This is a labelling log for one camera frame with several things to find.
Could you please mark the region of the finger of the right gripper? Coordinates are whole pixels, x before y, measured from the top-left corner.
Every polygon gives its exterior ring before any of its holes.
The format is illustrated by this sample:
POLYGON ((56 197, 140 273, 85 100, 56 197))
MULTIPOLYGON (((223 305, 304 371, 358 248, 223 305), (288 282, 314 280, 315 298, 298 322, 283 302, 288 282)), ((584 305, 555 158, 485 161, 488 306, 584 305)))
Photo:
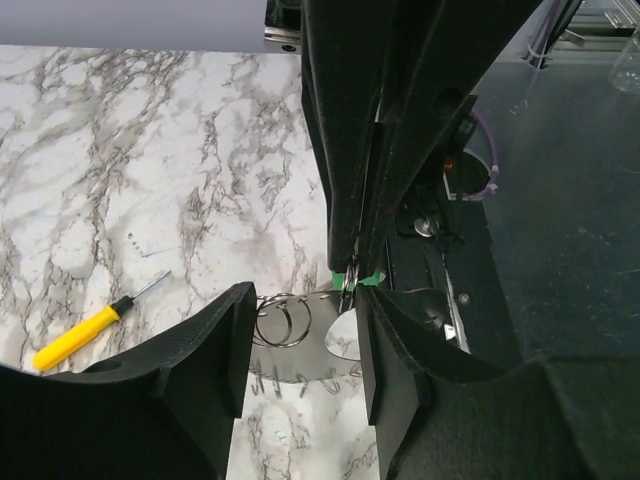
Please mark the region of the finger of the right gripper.
POLYGON ((367 172, 359 274, 370 276, 388 222, 480 78, 536 1, 400 1, 380 103, 381 142, 367 172))

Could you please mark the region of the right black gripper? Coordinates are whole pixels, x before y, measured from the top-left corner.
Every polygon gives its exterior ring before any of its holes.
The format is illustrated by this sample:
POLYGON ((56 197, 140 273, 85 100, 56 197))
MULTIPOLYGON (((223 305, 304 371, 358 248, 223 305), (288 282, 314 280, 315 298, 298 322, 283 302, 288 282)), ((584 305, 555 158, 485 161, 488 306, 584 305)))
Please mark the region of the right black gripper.
POLYGON ((392 1, 267 0, 269 53, 301 55, 302 105, 326 201, 331 270, 375 268, 361 232, 392 1))

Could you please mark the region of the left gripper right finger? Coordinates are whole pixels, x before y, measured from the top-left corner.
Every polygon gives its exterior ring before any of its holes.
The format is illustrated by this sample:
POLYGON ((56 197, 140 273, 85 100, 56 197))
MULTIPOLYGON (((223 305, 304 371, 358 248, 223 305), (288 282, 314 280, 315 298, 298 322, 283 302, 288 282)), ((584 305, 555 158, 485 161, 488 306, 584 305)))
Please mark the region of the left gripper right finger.
POLYGON ((504 371, 357 291, 369 423, 384 479, 635 479, 639 362, 552 358, 504 371))

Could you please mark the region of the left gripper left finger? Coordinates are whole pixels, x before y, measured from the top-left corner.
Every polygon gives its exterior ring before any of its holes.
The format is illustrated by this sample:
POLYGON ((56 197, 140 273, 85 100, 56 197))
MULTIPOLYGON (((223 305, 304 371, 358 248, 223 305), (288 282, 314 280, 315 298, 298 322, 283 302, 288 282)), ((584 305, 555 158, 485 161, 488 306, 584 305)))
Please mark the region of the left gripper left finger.
POLYGON ((242 414, 252 283, 79 373, 1 370, 5 479, 222 479, 242 414))

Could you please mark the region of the yellow handled screwdriver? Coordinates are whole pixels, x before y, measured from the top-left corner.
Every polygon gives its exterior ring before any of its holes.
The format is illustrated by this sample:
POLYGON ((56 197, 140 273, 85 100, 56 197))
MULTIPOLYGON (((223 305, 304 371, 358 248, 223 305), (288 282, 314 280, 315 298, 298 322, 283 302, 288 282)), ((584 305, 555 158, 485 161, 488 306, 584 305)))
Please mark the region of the yellow handled screwdriver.
POLYGON ((111 324, 121 320, 122 317, 135 306, 140 296, 155 287, 170 274, 171 271, 165 271, 159 274, 138 292, 133 295, 121 297, 114 303, 105 306, 91 318, 81 321, 39 350, 33 357, 33 367, 39 371, 47 371, 73 355, 111 324))

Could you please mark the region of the aluminium front frame rail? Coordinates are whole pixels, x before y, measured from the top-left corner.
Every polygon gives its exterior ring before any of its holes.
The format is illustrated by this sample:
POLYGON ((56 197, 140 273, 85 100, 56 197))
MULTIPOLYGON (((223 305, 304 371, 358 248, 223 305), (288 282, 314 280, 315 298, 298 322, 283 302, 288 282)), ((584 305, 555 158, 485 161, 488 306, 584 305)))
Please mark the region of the aluminium front frame rail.
POLYGON ((637 1, 543 1, 513 39, 535 68, 572 55, 616 54, 639 29, 637 1))

